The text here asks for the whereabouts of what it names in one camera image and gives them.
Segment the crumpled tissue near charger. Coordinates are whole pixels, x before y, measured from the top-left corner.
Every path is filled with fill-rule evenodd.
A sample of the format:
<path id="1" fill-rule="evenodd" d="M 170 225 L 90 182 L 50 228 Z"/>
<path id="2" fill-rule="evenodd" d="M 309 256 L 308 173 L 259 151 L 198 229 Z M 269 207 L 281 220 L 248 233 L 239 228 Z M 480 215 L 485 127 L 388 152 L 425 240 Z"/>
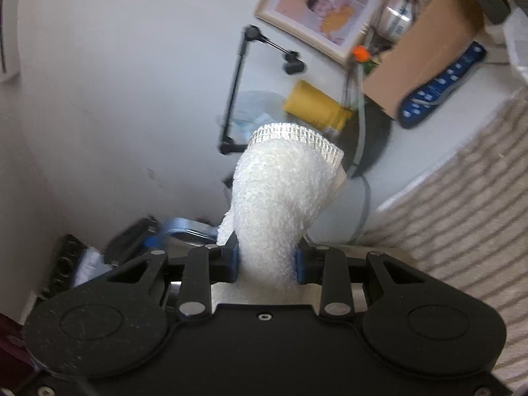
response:
<path id="1" fill-rule="evenodd" d="M 509 64 L 514 76 L 528 84 L 528 18 L 517 7 L 503 24 Z"/>

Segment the blue dotted power strip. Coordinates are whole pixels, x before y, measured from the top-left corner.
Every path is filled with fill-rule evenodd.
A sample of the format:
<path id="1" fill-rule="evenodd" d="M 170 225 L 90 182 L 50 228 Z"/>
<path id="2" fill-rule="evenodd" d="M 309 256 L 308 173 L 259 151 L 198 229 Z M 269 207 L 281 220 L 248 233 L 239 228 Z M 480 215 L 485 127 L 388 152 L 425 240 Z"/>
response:
<path id="1" fill-rule="evenodd" d="M 397 109 L 396 120 L 400 126 L 410 130 L 429 118 L 464 84 L 487 54 L 482 44 L 473 41 L 442 72 L 408 93 Z"/>

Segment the long cardboard box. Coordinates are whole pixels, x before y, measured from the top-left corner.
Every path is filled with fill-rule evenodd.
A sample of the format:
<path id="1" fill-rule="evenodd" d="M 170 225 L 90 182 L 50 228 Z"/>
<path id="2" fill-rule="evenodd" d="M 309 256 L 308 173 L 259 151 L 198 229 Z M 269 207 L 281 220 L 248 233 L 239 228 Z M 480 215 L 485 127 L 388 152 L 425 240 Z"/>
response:
<path id="1" fill-rule="evenodd" d="M 364 94 L 392 119 L 403 99 L 472 43 L 483 26 L 475 0 L 430 0 L 424 12 L 363 83 Z"/>

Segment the orange cap green bottle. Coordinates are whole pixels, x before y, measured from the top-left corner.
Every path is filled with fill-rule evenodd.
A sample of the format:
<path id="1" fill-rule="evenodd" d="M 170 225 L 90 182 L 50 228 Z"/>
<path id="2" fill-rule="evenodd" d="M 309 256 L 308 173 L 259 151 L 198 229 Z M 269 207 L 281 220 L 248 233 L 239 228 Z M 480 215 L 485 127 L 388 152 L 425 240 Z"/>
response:
<path id="1" fill-rule="evenodd" d="M 374 61 L 370 51 L 365 46 L 357 46 L 352 51 L 352 56 L 356 63 L 360 65 L 366 75 L 375 70 L 378 64 Z"/>

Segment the wet wipes plastic pack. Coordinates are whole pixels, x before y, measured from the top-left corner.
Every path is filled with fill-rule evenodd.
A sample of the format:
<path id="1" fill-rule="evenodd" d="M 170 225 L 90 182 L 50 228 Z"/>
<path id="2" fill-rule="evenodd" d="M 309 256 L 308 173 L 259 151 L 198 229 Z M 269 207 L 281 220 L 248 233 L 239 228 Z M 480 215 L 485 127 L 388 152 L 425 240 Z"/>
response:
<path id="1" fill-rule="evenodd" d="M 286 122 L 285 98 L 275 92 L 247 90 L 240 92 L 230 121 L 229 135 L 236 144 L 247 144 L 260 126 Z"/>

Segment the white towel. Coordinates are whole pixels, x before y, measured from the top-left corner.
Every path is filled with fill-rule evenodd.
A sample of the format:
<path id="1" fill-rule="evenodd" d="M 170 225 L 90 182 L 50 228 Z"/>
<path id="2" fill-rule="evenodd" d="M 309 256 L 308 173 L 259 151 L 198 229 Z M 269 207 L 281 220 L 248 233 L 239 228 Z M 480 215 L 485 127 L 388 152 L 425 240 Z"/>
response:
<path id="1" fill-rule="evenodd" d="M 347 179 L 343 151 L 316 131 L 276 122 L 255 131 L 235 168 L 231 205 L 240 252 L 294 253 Z"/>

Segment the stainless steel thermos container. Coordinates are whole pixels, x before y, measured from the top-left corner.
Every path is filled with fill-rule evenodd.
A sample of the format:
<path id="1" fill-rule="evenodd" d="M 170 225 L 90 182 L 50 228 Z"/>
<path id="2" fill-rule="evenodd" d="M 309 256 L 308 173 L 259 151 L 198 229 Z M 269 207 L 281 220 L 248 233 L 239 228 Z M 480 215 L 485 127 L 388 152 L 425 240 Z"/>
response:
<path id="1" fill-rule="evenodd" d="M 205 223 L 175 218 L 164 224 L 164 246 L 169 256 L 186 256 L 192 247 L 215 243 L 225 246 L 235 232 L 234 219 L 226 214 L 217 228 Z M 218 282 L 212 287 L 212 303 L 246 305 L 319 305 L 320 287 L 296 281 L 294 253 L 239 253 L 238 275 L 233 283 Z"/>

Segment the framed baby photo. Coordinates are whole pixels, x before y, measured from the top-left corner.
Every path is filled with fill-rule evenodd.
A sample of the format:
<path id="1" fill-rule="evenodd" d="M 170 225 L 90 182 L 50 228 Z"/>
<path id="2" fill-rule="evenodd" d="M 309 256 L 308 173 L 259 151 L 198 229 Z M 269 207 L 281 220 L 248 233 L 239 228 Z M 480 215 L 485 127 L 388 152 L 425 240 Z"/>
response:
<path id="1" fill-rule="evenodd" d="M 385 1 L 259 0 L 255 16 L 346 65 Z"/>

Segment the striped beige table towel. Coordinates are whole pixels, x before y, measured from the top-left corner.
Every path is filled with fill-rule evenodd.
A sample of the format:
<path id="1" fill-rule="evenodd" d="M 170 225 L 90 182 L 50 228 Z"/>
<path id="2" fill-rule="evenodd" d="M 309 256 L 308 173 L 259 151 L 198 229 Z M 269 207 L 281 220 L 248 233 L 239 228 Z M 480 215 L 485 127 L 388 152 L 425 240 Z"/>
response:
<path id="1" fill-rule="evenodd" d="M 526 88 L 445 164 L 390 201 L 359 242 L 402 249 L 422 272 L 496 309 L 508 336 L 494 373 L 526 389 Z"/>

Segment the yellow cylindrical canister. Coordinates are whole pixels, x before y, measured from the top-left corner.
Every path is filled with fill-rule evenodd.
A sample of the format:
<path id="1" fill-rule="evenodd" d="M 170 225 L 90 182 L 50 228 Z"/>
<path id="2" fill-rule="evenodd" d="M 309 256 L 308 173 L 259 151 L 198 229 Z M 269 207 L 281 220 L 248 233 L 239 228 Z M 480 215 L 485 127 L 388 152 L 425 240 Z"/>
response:
<path id="1" fill-rule="evenodd" d="M 353 111 L 306 81 L 295 84 L 284 102 L 284 110 L 319 131 L 328 132 L 343 131 L 353 116 Z"/>

